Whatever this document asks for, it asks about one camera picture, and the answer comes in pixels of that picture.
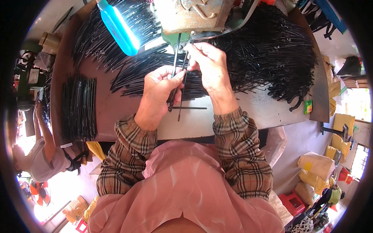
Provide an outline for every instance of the pink shirt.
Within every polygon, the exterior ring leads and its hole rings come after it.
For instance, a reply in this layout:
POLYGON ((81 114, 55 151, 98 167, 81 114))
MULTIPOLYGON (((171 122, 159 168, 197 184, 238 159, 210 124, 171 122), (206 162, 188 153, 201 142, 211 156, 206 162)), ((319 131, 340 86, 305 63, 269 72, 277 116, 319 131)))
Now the pink shirt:
POLYGON ((145 179, 125 195, 98 199, 88 221, 94 232, 152 232, 181 214, 207 233, 284 232, 264 199, 242 199, 224 179, 214 145, 172 140, 146 162, 145 179))

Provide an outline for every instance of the white label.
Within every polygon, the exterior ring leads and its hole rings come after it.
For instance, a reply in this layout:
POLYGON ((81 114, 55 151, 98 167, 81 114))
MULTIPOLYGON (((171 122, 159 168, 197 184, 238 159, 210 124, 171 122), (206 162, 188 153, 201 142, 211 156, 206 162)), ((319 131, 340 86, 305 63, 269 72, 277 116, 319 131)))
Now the white label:
POLYGON ((36 84, 39 79, 39 69, 31 69, 30 70, 30 76, 28 78, 29 84, 36 84))

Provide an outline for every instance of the metal stand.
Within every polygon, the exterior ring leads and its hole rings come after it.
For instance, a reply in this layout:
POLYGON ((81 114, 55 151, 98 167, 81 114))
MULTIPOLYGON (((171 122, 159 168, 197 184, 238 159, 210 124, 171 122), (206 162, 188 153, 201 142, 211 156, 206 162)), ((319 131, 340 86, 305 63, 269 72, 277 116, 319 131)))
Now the metal stand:
POLYGON ((322 135, 324 135, 324 131, 330 132, 330 133, 335 133, 335 134, 341 136, 344 142, 348 141, 348 126, 346 124, 343 126, 343 131, 338 131, 338 130, 335 130, 335 129, 325 128, 324 127, 324 122, 320 122, 320 123, 321 123, 320 124, 321 125, 320 133, 322 135))

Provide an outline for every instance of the small green packet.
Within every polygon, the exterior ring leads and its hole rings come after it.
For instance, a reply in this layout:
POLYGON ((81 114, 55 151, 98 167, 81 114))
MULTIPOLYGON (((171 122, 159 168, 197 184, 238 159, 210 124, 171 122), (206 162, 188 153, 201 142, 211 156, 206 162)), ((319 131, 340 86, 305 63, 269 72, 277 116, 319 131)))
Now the small green packet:
POLYGON ((304 114, 312 112, 312 100, 306 100, 304 106, 304 114))

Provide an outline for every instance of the green shirt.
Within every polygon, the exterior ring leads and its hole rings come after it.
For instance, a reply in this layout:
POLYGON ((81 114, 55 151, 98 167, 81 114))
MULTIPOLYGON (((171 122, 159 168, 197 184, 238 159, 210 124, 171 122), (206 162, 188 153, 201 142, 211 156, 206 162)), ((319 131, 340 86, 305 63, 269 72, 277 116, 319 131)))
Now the green shirt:
POLYGON ((333 205, 337 204, 339 199, 341 198, 342 191, 339 187, 337 190, 332 190, 332 195, 328 201, 328 203, 332 203, 333 205))

